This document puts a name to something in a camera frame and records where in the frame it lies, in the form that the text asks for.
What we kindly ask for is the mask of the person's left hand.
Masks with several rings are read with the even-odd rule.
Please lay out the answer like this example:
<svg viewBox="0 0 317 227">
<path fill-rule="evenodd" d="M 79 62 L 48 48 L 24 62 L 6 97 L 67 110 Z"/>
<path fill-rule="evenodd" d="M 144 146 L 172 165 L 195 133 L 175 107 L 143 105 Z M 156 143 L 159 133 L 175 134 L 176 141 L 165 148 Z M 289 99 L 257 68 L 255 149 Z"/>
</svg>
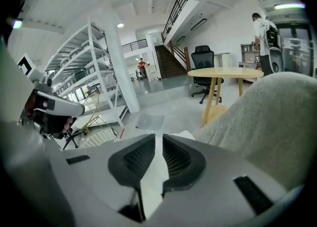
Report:
<svg viewBox="0 0 317 227">
<path fill-rule="evenodd" d="M 74 124 L 74 122 L 77 120 L 76 117 L 68 117 L 67 121 L 63 127 L 62 133 L 67 133 L 71 130 L 72 125 Z"/>
</svg>

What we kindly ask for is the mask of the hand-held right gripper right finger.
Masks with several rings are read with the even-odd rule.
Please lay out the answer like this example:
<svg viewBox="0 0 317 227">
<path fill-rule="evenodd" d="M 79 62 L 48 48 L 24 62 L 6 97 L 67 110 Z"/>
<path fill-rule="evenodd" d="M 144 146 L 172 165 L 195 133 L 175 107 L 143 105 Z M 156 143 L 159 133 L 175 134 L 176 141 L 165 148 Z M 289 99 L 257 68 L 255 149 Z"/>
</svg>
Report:
<svg viewBox="0 0 317 227">
<path fill-rule="evenodd" d="M 192 142 L 180 136 L 162 136 L 162 155 L 168 170 L 168 179 L 162 185 L 162 196 L 167 192 L 188 190 L 203 176 L 206 158 L 191 145 Z"/>
</svg>

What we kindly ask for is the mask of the grey perforated panel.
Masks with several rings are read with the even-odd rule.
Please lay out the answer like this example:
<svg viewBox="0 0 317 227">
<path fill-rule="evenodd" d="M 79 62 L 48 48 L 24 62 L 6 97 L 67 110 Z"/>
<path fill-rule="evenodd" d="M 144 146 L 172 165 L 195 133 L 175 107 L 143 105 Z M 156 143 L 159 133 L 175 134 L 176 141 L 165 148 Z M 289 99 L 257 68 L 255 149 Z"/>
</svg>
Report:
<svg viewBox="0 0 317 227">
<path fill-rule="evenodd" d="M 160 130 L 164 121 L 164 116 L 162 115 L 147 115 L 143 114 L 139 117 L 136 128 L 143 130 Z"/>
</svg>

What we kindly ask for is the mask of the cream clothes garment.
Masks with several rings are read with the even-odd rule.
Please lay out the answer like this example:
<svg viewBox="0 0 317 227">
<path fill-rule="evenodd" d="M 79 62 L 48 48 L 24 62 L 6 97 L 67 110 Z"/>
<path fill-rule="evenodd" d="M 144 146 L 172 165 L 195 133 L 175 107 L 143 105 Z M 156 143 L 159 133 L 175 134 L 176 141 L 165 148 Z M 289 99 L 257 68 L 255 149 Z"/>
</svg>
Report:
<svg viewBox="0 0 317 227">
<path fill-rule="evenodd" d="M 168 168 L 163 157 L 162 135 L 158 134 L 154 158 L 141 179 L 141 195 L 146 219 L 149 219 L 162 203 L 163 183 L 168 179 Z"/>
</svg>

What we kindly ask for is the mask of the black mesh office chair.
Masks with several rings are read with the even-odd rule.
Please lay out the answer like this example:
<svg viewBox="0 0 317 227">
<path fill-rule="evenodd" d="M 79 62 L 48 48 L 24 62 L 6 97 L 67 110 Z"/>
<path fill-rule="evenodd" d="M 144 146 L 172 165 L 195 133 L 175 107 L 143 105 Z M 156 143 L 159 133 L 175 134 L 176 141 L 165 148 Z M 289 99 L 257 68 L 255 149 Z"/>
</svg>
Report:
<svg viewBox="0 0 317 227">
<path fill-rule="evenodd" d="M 214 52 L 207 45 L 195 47 L 195 52 L 191 54 L 191 58 L 194 62 L 195 68 L 193 70 L 202 68 L 214 67 Z M 194 92 L 191 97 L 198 94 L 203 94 L 200 104 L 203 104 L 204 99 L 209 95 L 211 88 L 211 78 L 209 77 L 193 77 L 194 83 L 201 87 L 204 87 L 199 92 Z"/>
</svg>

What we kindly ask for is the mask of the grey open cabinet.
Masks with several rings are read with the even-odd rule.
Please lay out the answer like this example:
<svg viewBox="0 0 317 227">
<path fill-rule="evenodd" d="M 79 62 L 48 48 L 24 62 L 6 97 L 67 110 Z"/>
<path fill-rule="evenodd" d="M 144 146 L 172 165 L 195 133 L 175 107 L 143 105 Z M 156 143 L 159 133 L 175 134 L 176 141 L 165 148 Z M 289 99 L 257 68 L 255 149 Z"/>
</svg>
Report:
<svg viewBox="0 0 317 227">
<path fill-rule="evenodd" d="M 238 62 L 239 67 L 262 70 L 260 64 L 259 52 L 255 49 L 254 42 L 250 44 L 241 44 L 241 61 Z"/>
</svg>

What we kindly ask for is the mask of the black metal railing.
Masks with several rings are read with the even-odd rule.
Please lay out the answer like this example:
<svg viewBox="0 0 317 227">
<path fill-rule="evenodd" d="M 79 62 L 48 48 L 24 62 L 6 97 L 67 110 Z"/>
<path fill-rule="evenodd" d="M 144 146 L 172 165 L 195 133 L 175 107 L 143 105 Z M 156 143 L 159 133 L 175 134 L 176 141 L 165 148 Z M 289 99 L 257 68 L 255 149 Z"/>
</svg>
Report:
<svg viewBox="0 0 317 227">
<path fill-rule="evenodd" d="M 154 44 L 164 43 L 187 2 L 188 0 L 175 0 L 167 18 L 167 22 L 164 25 L 154 25 L 149 29 L 145 27 L 144 29 L 136 30 L 137 40 L 122 45 L 123 53 L 126 54 L 138 49 L 146 48 L 148 46 L 146 35 L 152 36 Z"/>
</svg>

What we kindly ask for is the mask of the round wooden table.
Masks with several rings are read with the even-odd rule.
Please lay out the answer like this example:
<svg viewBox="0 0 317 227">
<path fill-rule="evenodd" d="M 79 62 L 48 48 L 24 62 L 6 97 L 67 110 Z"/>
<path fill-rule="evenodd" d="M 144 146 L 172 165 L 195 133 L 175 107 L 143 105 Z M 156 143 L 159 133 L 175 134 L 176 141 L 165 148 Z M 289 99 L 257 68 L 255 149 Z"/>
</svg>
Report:
<svg viewBox="0 0 317 227">
<path fill-rule="evenodd" d="M 244 78 L 261 78 L 264 73 L 260 70 L 240 67 L 212 67 L 191 70 L 188 72 L 192 77 L 207 77 L 211 78 L 211 93 L 208 96 L 206 108 L 202 116 L 201 128 L 207 124 L 215 122 L 227 110 L 228 107 L 219 105 L 221 83 L 223 78 L 236 78 L 238 81 L 239 96 L 243 94 L 243 79 Z"/>
</svg>

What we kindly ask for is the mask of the white metal shelving unit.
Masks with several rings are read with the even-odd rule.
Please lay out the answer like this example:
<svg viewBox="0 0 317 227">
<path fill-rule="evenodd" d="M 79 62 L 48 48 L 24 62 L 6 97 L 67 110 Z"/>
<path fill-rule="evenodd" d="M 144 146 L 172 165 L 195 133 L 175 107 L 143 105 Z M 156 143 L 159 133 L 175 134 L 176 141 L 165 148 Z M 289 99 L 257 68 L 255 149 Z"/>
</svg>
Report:
<svg viewBox="0 0 317 227">
<path fill-rule="evenodd" d="M 101 40 L 106 39 L 105 32 L 102 28 L 98 27 L 91 20 L 88 20 L 88 22 L 84 26 L 82 26 L 79 30 L 74 32 L 66 41 L 74 37 L 79 37 L 80 39 L 89 37 L 90 40 L 95 39 L 96 41 L 98 41 L 101 47 L 105 49 L 100 43 Z M 98 78 L 96 78 L 94 81 L 91 81 L 85 85 L 81 85 L 80 87 L 69 88 L 68 91 L 63 92 L 60 95 L 58 94 L 58 90 L 57 90 L 58 86 L 57 85 L 53 85 L 53 86 L 58 96 L 67 98 L 74 102 L 80 102 L 82 104 L 86 100 L 86 98 L 93 93 L 97 93 L 97 94 L 107 93 L 108 97 L 105 97 L 104 101 L 108 101 L 108 102 L 109 102 L 109 98 L 111 98 L 111 100 L 114 101 L 114 97 L 115 97 L 115 95 L 110 96 L 110 93 L 116 93 L 117 107 L 112 112 L 105 111 L 104 117 L 106 118 L 107 123 L 118 123 L 120 126 L 123 126 L 122 121 L 128 111 L 128 107 L 125 103 L 123 94 L 121 92 L 121 88 L 117 81 L 116 74 L 114 72 L 112 62 L 110 59 L 110 55 L 107 51 L 106 51 L 106 54 L 108 55 L 108 58 L 105 58 L 104 63 L 111 67 L 112 73 L 106 74 L 105 76 L 101 76 L 100 72 L 97 70 L 96 74 Z"/>
</svg>

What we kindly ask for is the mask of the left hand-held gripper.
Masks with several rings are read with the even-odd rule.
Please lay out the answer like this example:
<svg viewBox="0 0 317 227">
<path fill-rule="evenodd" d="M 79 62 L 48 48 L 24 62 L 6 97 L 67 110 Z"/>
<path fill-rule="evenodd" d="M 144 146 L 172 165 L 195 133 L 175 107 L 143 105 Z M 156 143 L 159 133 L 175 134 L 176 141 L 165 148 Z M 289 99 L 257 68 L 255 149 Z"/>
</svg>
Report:
<svg viewBox="0 0 317 227">
<path fill-rule="evenodd" d="M 31 121 L 41 135 L 62 137 L 67 118 L 83 115 L 84 105 L 57 96 L 53 92 L 52 79 L 45 76 L 27 54 L 19 59 L 17 65 L 34 85 L 22 112 L 22 120 Z"/>
</svg>

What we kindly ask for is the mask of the white laundry basket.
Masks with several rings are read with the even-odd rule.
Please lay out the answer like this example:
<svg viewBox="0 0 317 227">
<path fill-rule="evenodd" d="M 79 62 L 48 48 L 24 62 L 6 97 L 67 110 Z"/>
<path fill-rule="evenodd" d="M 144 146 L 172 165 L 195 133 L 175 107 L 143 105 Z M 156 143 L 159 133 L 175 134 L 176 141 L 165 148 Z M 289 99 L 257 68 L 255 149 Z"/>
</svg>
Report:
<svg viewBox="0 0 317 227">
<path fill-rule="evenodd" d="M 118 140 L 118 133 L 113 129 L 105 129 L 90 135 L 85 139 L 84 148 L 101 146 L 107 143 L 113 143 Z"/>
</svg>

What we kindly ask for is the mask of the dark wooden staircase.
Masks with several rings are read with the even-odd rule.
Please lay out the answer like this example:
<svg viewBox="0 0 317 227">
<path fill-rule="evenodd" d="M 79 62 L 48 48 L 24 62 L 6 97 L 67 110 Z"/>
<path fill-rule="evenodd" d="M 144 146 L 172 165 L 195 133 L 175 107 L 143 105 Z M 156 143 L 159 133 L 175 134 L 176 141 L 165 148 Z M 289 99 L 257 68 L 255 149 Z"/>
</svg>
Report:
<svg viewBox="0 0 317 227">
<path fill-rule="evenodd" d="M 191 70 L 188 49 L 180 49 L 172 41 L 155 46 L 159 73 L 162 79 L 183 75 Z"/>
</svg>

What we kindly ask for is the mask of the black glass door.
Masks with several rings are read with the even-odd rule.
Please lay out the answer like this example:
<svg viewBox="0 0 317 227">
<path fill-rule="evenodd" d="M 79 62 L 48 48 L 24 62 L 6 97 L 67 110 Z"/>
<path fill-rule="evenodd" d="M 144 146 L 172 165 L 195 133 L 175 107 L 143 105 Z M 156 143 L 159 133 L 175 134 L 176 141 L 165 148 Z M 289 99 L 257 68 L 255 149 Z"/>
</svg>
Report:
<svg viewBox="0 0 317 227">
<path fill-rule="evenodd" d="M 309 24 L 291 21 L 276 26 L 281 37 L 284 70 L 312 76 L 314 46 Z"/>
</svg>

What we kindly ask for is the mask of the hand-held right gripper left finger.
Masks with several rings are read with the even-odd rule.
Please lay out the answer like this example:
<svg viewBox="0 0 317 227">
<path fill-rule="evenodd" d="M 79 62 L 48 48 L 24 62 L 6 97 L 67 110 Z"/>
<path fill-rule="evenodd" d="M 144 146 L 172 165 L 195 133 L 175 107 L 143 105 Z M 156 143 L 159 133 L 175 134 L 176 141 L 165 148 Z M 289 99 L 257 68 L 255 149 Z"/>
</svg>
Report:
<svg viewBox="0 0 317 227">
<path fill-rule="evenodd" d="M 141 180 L 147 172 L 156 151 L 156 136 L 146 134 L 132 138 L 132 144 L 112 154 L 108 170 L 121 185 L 133 189 L 127 205 L 118 212 L 136 222 L 144 222 Z"/>
</svg>

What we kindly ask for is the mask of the dark green appliance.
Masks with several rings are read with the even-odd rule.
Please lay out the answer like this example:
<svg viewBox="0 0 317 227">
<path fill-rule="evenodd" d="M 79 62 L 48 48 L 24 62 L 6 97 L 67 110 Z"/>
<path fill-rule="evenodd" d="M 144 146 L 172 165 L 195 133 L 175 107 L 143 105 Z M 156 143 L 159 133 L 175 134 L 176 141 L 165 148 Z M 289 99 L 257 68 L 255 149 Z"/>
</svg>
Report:
<svg viewBox="0 0 317 227">
<path fill-rule="evenodd" d="M 76 82 L 80 81 L 86 76 L 87 76 L 87 69 L 85 67 L 80 68 L 74 72 L 74 78 Z"/>
</svg>

